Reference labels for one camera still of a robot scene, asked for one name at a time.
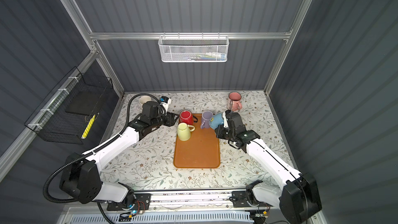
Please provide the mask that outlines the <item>light green mug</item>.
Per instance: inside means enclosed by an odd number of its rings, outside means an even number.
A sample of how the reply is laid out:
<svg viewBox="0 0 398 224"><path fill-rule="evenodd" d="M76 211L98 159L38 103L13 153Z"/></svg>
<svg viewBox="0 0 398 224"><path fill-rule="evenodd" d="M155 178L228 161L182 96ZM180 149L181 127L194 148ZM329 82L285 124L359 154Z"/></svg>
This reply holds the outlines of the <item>light green mug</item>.
<svg viewBox="0 0 398 224"><path fill-rule="evenodd" d="M183 142L188 141L191 138L191 133L194 130L195 126L182 122L177 127L177 136Z"/></svg>

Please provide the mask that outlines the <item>pink patterned mug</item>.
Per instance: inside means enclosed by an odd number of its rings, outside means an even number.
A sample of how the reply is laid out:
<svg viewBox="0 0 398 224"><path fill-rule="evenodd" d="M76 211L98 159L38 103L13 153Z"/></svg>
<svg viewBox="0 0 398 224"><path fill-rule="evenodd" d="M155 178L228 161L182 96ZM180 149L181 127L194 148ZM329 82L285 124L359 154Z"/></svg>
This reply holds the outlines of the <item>pink patterned mug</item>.
<svg viewBox="0 0 398 224"><path fill-rule="evenodd" d="M241 94L238 92L229 93L229 110L237 112L242 110L243 106L241 104Z"/></svg>

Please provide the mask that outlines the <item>white mug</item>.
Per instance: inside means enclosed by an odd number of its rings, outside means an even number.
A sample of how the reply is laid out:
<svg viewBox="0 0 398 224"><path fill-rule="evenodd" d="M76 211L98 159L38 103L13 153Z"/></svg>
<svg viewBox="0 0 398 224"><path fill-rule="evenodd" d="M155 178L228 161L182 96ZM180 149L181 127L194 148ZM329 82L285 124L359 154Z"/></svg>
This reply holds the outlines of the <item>white mug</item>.
<svg viewBox="0 0 398 224"><path fill-rule="evenodd" d="M150 102L151 100L152 100L152 97L151 97L151 96L143 95L143 96L140 97L139 103L140 103L141 105L143 105L143 104L145 104L145 103L147 103L147 102Z"/></svg>

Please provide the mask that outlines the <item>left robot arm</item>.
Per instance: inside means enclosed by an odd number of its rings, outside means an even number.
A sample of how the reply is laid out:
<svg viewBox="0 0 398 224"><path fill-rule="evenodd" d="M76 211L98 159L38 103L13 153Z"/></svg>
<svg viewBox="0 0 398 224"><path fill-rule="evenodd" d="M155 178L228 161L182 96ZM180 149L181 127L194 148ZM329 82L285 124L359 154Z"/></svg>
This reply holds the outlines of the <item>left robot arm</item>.
<svg viewBox="0 0 398 224"><path fill-rule="evenodd" d="M170 103L171 99L165 96L158 101L144 103L142 112L129 119L121 133L81 155L70 155L66 162L71 165L62 172L60 189L82 204L112 201L131 209L136 202L134 190L122 183L103 181L100 173L113 158L148 134L163 125L173 126L178 115L168 111Z"/></svg>

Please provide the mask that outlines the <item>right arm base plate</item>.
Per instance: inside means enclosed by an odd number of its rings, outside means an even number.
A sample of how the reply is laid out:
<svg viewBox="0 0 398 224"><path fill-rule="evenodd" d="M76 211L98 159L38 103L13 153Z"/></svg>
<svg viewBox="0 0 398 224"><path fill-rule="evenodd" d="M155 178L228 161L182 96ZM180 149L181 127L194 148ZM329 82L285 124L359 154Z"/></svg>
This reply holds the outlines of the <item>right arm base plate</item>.
<svg viewBox="0 0 398 224"><path fill-rule="evenodd" d="M246 191L232 191L229 201L233 203L233 207L271 207L269 204L257 201L254 196L249 195Z"/></svg>

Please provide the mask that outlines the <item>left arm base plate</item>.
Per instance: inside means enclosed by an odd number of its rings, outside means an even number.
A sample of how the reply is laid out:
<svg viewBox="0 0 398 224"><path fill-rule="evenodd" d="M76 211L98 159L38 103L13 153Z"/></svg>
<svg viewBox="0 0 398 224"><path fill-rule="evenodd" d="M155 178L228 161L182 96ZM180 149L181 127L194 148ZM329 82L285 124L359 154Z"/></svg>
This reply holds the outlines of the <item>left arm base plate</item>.
<svg viewBox="0 0 398 224"><path fill-rule="evenodd" d="M122 202L112 202L107 206L108 211L146 211L149 209L151 194L127 195Z"/></svg>

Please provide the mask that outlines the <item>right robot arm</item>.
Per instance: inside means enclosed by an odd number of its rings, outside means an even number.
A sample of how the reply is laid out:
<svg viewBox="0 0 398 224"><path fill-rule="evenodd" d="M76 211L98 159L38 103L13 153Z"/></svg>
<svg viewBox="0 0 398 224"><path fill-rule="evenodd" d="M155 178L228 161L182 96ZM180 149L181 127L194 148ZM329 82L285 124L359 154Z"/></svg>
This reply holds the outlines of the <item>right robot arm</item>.
<svg viewBox="0 0 398 224"><path fill-rule="evenodd" d="M214 115L209 121L216 137L254 158L277 183L271 187L262 180L246 186L243 200L250 206L269 204L281 210L291 224L301 224L322 210L315 178L303 174L276 155L258 133L247 130L237 112L227 110Z"/></svg>

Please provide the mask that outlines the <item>blue mug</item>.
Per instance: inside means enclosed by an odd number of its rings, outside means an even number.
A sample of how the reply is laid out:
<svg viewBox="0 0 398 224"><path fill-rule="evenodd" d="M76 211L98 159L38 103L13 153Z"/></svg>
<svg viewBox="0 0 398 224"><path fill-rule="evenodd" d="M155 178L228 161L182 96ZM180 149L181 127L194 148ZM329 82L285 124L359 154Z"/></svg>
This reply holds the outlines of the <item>blue mug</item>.
<svg viewBox="0 0 398 224"><path fill-rule="evenodd" d="M220 125L224 125L224 112L213 115L209 121L209 126L213 130L217 129Z"/></svg>

